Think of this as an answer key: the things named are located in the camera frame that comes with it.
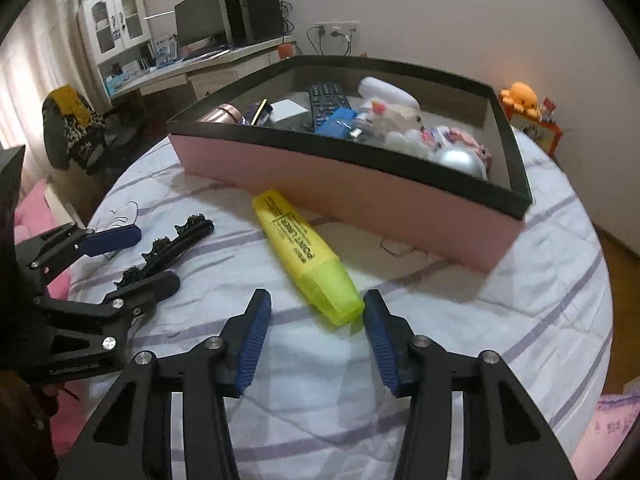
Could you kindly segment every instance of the tablecloth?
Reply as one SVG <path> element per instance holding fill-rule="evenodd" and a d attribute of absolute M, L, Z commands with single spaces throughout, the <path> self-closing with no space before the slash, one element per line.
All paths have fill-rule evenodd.
<path fill-rule="evenodd" d="M 606 376 L 612 299 L 591 222 L 564 173 L 516 134 L 534 204 L 508 254 L 489 274 L 413 250 L 335 219 L 302 211 L 340 256 L 360 291 L 378 288 L 405 317 L 448 351 L 498 351 L 571 455 Z M 155 238 L 203 213 L 215 232 L 183 254 L 182 286 L 130 330 L 130 356 L 185 352 L 240 314 L 256 288 L 272 297 L 273 319 L 252 386 L 226 402 L 244 479 L 390 479 L 408 400 L 382 385 L 361 323 L 331 330 L 288 278 L 251 206 L 252 196 L 184 173 L 165 139 L 117 181 L 90 227 L 136 221 L 142 241 L 72 267 L 70 299 L 99 303 L 113 282 L 141 265 Z M 92 407 L 116 374 L 88 380 Z M 181 399 L 174 394 L 174 478 L 184 477 Z M 459 478 L 462 397 L 454 396 L 449 477 Z"/>

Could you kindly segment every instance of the rose gold bottle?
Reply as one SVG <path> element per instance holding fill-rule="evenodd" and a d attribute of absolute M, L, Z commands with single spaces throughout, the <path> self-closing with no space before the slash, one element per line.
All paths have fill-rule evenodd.
<path fill-rule="evenodd" d="M 213 108 L 212 111 L 199 118 L 198 122 L 237 124 L 240 119 L 242 119 L 242 114 L 238 109 L 233 105 L 225 103 Z"/>

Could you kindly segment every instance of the yellow highlighter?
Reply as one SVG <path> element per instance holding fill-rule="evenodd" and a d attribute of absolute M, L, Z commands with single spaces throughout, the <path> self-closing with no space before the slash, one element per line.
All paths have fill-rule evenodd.
<path fill-rule="evenodd" d="M 364 302 L 338 256 L 276 190 L 252 201 L 273 248 L 309 302 L 336 326 L 355 320 Z"/>

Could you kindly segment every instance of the screw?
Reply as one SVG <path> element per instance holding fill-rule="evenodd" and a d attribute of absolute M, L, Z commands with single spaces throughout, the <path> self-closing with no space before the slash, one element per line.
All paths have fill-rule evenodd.
<path fill-rule="evenodd" d="M 204 342 L 204 346 L 209 350 L 217 350 L 218 348 L 222 348 L 224 343 L 224 340 L 220 336 L 215 335 L 207 339 Z"/>
<path fill-rule="evenodd" d="M 105 350 L 113 350 L 114 348 L 116 348 L 116 338 L 112 336 L 105 337 L 104 341 L 102 342 L 102 348 L 104 348 Z"/>
<path fill-rule="evenodd" d="M 146 350 L 144 352 L 138 352 L 134 357 L 135 361 L 139 365 L 146 365 L 148 362 L 151 361 L 152 358 L 153 358 L 153 354 L 151 352 L 147 352 Z"/>
<path fill-rule="evenodd" d="M 482 352 L 482 361 L 490 365 L 495 365 L 500 362 L 500 356 L 493 350 L 485 350 Z"/>
<path fill-rule="evenodd" d="M 415 335 L 412 343 L 418 348 L 427 348 L 431 344 L 431 339 L 425 335 Z"/>

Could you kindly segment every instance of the yellow cloth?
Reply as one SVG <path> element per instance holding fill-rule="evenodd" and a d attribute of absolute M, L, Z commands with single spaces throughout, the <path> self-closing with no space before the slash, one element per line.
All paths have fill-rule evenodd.
<path fill-rule="evenodd" d="M 91 113 L 82 104 L 76 92 L 71 86 L 64 85 L 51 92 L 50 97 L 56 102 L 62 115 L 73 115 L 83 128 L 91 122 Z"/>

